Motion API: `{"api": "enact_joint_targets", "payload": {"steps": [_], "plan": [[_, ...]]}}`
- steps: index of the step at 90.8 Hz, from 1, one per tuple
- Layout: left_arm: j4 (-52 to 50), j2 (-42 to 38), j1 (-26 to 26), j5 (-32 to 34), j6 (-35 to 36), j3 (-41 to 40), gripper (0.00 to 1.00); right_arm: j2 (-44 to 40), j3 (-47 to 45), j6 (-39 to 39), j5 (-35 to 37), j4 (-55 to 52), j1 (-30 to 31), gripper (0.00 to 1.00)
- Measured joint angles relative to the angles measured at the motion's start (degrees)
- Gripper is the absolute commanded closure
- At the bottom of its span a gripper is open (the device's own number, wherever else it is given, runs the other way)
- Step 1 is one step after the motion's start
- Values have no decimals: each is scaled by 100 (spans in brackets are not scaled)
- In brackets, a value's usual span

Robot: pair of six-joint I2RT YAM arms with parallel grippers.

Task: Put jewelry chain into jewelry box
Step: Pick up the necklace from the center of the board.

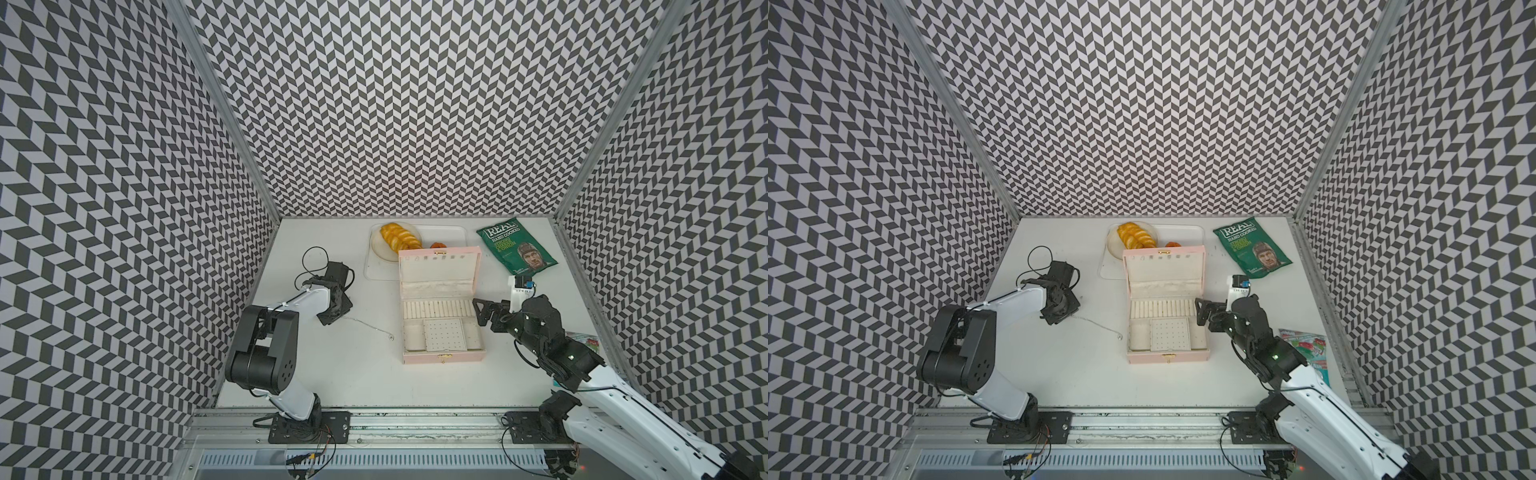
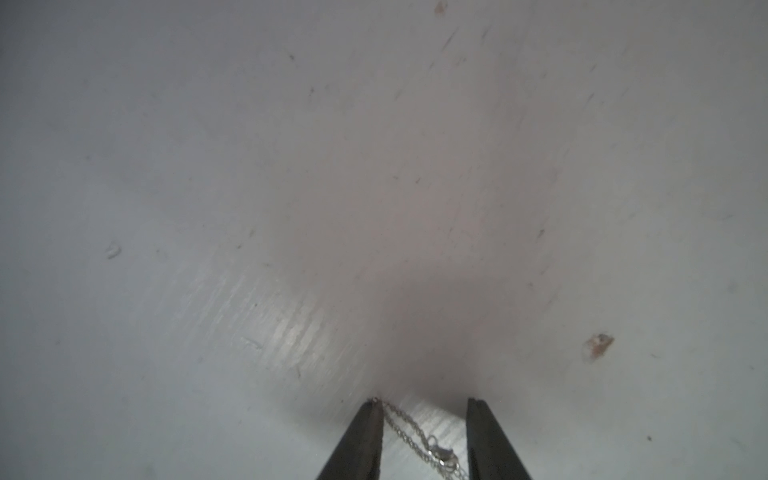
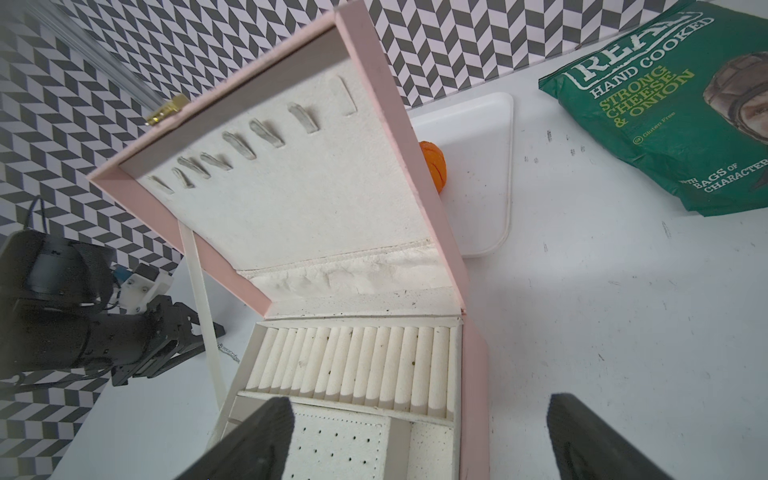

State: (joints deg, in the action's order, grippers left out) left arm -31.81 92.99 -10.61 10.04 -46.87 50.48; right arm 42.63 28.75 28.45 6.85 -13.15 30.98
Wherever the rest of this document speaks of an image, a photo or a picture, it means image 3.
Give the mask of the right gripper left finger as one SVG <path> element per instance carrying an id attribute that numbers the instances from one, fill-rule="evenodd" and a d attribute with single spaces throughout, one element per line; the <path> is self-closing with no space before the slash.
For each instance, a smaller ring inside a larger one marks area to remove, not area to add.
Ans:
<path id="1" fill-rule="evenodd" d="M 272 398 L 177 479 L 281 479 L 294 426 L 290 400 Z"/>

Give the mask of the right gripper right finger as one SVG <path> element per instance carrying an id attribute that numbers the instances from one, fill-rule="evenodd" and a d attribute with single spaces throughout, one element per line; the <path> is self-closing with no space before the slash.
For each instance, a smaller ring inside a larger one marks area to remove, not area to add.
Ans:
<path id="1" fill-rule="evenodd" d="M 546 422 L 562 480 L 671 479 L 573 394 L 550 396 Z"/>

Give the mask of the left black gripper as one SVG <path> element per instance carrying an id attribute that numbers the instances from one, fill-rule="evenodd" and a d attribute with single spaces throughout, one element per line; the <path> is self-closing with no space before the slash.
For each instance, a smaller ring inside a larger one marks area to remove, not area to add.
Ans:
<path id="1" fill-rule="evenodd" d="M 155 378 L 204 352 L 197 313 L 158 296 L 141 314 L 95 316 L 83 347 L 83 367 L 126 384 L 132 378 Z"/>

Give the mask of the pink jewelry box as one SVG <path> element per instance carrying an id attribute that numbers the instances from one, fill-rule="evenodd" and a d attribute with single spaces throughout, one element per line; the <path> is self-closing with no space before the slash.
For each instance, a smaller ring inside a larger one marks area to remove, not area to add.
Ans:
<path id="1" fill-rule="evenodd" d="M 288 399 L 288 478 L 486 479 L 488 345 L 366 5 L 322 14 L 91 182 L 261 316 L 211 447 Z"/>

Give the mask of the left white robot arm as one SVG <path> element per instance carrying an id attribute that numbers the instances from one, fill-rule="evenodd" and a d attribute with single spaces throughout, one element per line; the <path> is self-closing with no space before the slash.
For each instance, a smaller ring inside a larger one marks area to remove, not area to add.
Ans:
<path id="1" fill-rule="evenodd" d="M 205 350 L 197 313 L 167 295 L 115 314 L 114 249 L 23 229 L 1 249 L 1 377 L 82 369 L 116 386 Z"/>

